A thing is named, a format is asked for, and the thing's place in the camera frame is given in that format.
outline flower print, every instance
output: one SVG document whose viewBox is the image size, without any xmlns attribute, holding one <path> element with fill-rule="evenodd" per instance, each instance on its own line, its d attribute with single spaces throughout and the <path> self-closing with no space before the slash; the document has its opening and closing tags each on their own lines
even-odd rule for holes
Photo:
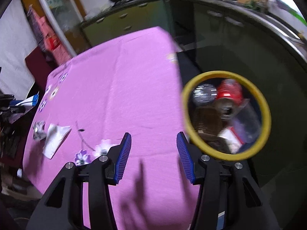
<svg viewBox="0 0 307 230">
<path fill-rule="evenodd" d="M 89 164 L 90 155 L 87 154 L 87 150 L 80 150 L 80 152 L 76 153 L 75 162 L 77 166 Z"/>
<path fill-rule="evenodd" d="M 50 94 L 49 99 L 53 99 L 53 98 L 54 98 L 54 96 L 57 94 L 58 90 L 59 90 L 59 88 L 58 88 L 58 87 L 56 87 L 56 88 L 53 90 L 53 92 Z"/>
<path fill-rule="evenodd" d="M 51 88 L 52 88 L 52 84 L 49 85 L 49 86 L 47 87 L 47 89 L 46 89 L 46 91 L 45 91 L 45 94 L 47 94 L 48 92 L 50 92 Z"/>
<path fill-rule="evenodd" d="M 168 54 L 167 59 L 172 63 L 177 63 L 177 56 L 174 53 Z"/>
<path fill-rule="evenodd" d="M 43 110 L 43 108 L 45 107 L 46 103 L 47 103 L 47 99 L 44 99 L 44 100 L 40 103 L 39 108 L 38 108 L 38 111 L 39 111 L 40 113 L 41 113 L 41 111 Z"/>
<path fill-rule="evenodd" d="M 64 79 L 66 78 L 68 73 L 64 73 L 59 77 L 59 83 L 62 83 L 64 81 Z"/>
<path fill-rule="evenodd" d="M 117 144 L 111 144 L 110 139 L 101 140 L 99 145 L 96 145 L 96 149 L 94 152 L 95 157 L 100 157 L 102 155 L 106 155 L 111 147 L 116 146 Z"/>
</svg>

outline yellow object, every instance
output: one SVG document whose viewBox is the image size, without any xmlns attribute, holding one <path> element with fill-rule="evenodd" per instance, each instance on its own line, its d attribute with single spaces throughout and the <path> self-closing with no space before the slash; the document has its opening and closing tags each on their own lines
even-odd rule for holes
<svg viewBox="0 0 307 230">
<path fill-rule="evenodd" d="M 261 125 L 261 132 L 256 140 L 256 142 L 246 151 L 239 153 L 239 154 L 226 154 L 219 152 L 212 147 L 210 147 L 208 144 L 206 144 L 200 136 L 196 133 L 194 130 L 189 113 L 188 113 L 188 101 L 191 92 L 195 89 L 195 87 L 198 86 L 201 82 L 211 79 L 211 78 L 232 78 L 235 79 L 237 82 L 239 82 L 241 85 L 243 85 L 245 88 L 248 89 L 248 91 L 254 96 L 256 99 L 260 111 L 261 111 L 261 118 L 262 118 L 262 125 Z M 182 92 L 182 98 L 183 98 L 183 106 L 184 106 L 184 112 L 185 112 L 185 126 L 188 135 L 190 136 L 193 143 L 199 147 L 204 153 L 217 158 L 221 160 L 227 160 L 227 161 L 239 161 L 248 159 L 254 155 L 256 155 L 265 145 L 267 142 L 270 131 L 271 131 L 271 113 L 269 109 L 269 105 L 264 98 L 263 94 L 259 91 L 259 89 L 251 83 L 246 78 L 242 77 L 241 75 L 238 75 L 236 73 L 231 73 L 227 71 L 211 71 L 207 73 L 202 73 L 191 79 L 186 86 L 183 89 Z"/>
</svg>

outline crumpled silver wrapper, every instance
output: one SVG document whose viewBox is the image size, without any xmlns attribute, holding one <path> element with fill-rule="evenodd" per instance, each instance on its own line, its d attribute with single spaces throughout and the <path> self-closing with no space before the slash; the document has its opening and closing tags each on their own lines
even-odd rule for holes
<svg viewBox="0 0 307 230">
<path fill-rule="evenodd" d="M 45 121 L 37 121 L 33 125 L 33 139 L 34 140 L 42 140 L 47 137 L 47 133 L 44 132 L 43 127 L 45 125 Z"/>
<path fill-rule="evenodd" d="M 204 106 L 215 100 L 216 88 L 211 84 L 202 84 L 193 91 L 193 101 L 197 106 Z"/>
</svg>

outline white sheet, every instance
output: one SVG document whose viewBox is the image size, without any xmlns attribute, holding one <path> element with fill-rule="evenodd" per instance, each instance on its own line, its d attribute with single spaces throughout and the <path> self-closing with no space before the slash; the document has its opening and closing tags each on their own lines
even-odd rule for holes
<svg viewBox="0 0 307 230">
<path fill-rule="evenodd" d="M 0 18 L 0 32 L 0 89 L 23 100 L 35 81 L 25 58 L 37 43 L 20 0 L 12 0 L 5 10 Z"/>
</svg>

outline tablecloth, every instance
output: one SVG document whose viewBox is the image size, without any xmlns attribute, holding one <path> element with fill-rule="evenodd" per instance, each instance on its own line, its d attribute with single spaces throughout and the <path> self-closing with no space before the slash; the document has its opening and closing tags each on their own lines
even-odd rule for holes
<svg viewBox="0 0 307 230">
<path fill-rule="evenodd" d="M 123 179 L 109 186 L 118 229 L 186 230 L 199 188 L 185 178 L 176 148 L 176 135 L 184 128 L 181 89 L 173 41 L 158 27 L 74 57 L 49 75 L 33 120 L 45 120 L 45 129 L 54 123 L 72 130 L 47 159 L 42 155 L 43 141 L 34 141 L 31 129 L 25 174 L 44 193 L 64 164 L 74 162 L 75 153 L 87 149 L 93 160 L 90 148 L 102 139 L 119 144 L 129 132 L 132 147 Z M 86 193 L 87 186 L 83 220 L 89 227 Z"/>
</svg>

